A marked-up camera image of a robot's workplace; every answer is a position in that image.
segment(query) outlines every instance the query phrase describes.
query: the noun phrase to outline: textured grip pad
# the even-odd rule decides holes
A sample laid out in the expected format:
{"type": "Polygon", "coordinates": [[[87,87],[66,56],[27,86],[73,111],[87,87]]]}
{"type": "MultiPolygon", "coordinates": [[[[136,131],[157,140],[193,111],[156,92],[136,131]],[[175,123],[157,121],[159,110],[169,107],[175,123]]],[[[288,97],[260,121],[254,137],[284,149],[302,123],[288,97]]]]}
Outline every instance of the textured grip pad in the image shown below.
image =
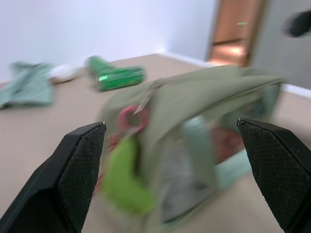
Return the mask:
{"type": "Polygon", "coordinates": [[[81,232],[99,173],[105,126],[86,133],[72,152],[58,183],[58,193],[73,228],[81,232]]]}
{"type": "Polygon", "coordinates": [[[310,188],[309,174],[269,130],[239,124],[254,178],[272,213],[284,230],[290,228],[310,188]]]}

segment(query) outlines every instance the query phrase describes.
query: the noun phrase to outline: white wall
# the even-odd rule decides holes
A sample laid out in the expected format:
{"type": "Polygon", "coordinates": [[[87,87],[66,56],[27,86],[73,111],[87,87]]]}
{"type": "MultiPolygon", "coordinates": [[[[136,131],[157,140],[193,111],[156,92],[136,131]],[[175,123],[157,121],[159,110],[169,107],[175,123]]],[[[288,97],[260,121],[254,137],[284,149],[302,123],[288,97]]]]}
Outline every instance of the white wall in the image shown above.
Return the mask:
{"type": "Polygon", "coordinates": [[[82,65],[91,55],[108,61],[163,50],[156,0],[11,0],[0,3],[0,82],[9,64],[82,65]]]}
{"type": "Polygon", "coordinates": [[[0,3],[0,82],[16,60],[82,65],[168,50],[204,60],[217,0],[11,0],[0,3]]]}
{"type": "Polygon", "coordinates": [[[168,50],[205,61],[217,16],[218,0],[171,0],[168,50]]]}
{"type": "Polygon", "coordinates": [[[0,82],[9,80],[11,62],[41,60],[33,6],[33,0],[0,1],[0,82]]]}
{"type": "Polygon", "coordinates": [[[272,1],[262,28],[254,65],[288,78],[290,84],[311,89],[311,35],[290,38],[282,31],[288,19],[308,9],[309,0],[272,1]]]}

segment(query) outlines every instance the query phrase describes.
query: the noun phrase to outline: door frame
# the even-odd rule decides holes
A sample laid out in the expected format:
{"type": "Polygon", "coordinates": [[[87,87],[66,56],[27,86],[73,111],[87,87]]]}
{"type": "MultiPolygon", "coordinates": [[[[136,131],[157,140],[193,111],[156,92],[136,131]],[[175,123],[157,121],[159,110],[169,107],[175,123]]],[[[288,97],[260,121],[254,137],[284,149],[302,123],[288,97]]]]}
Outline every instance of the door frame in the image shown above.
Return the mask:
{"type": "MultiPolygon", "coordinates": [[[[207,51],[207,54],[206,54],[206,62],[208,62],[211,58],[211,51],[212,51],[212,48],[213,46],[215,46],[216,44],[213,43],[213,41],[216,39],[216,32],[217,32],[217,29],[219,27],[219,23],[220,23],[220,10],[224,4],[224,1],[225,0],[219,0],[219,3],[218,3],[218,8],[217,8],[217,16],[215,17],[215,21],[214,21],[214,27],[213,27],[213,31],[212,31],[212,40],[210,42],[210,44],[208,45],[209,49],[207,51]]],[[[260,31],[260,28],[262,26],[262,23],[263,23],[263,19],[264,19],[264,14],[266,13],[266,10],[267,10],[267,6],[268,6],[268,3],[270,0],[260,0],[261,3],[259,4],[259,10],[257,11],[257,14],[254,18],[254,25],[251,29],[251,37],[249,39],[249,42],[247,44],[247,53],[246,55],[242,58],[240,64],[242,67],[246,67],[246,66],[249,66],[252,62],[252,58],[253,58],[253,52],[254,52],[254,48],[255,48],[255,45],[256,45],[256,42],[258,40],[258,35],[259,35],[259,31],[260,31]]],[[[224,41],[224,42],[218,42],[217,45],[220,45],[220,44],[226,44],[230,41],[224,41]]]]}

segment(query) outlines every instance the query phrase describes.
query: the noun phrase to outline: mint green towel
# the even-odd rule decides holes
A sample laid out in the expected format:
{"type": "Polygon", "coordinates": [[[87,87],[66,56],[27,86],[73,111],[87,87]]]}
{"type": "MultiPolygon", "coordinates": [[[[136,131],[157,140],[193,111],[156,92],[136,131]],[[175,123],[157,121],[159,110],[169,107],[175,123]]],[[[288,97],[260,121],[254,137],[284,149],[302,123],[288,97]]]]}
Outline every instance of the mint green towel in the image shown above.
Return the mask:
{"type": "Polygon", "coordinates": [[[13,63],[14,79],[0,90],[0,109],[52,104],[53,87],[48,76],[52,67],[46,63],[36,65],[26,62],[13,63]]]}

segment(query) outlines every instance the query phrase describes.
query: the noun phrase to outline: white object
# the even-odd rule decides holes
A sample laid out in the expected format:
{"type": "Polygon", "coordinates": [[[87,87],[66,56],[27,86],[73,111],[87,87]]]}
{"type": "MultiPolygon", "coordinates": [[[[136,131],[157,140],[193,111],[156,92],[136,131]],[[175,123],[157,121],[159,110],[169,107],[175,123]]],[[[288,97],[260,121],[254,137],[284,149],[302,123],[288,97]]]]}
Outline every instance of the white object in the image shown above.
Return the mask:
{"type": "Polygon", "coordinates": [[[64,83],[77,77],[77,69],[72,65],[60,65],[50,70],[53,84],[64,83]]]}

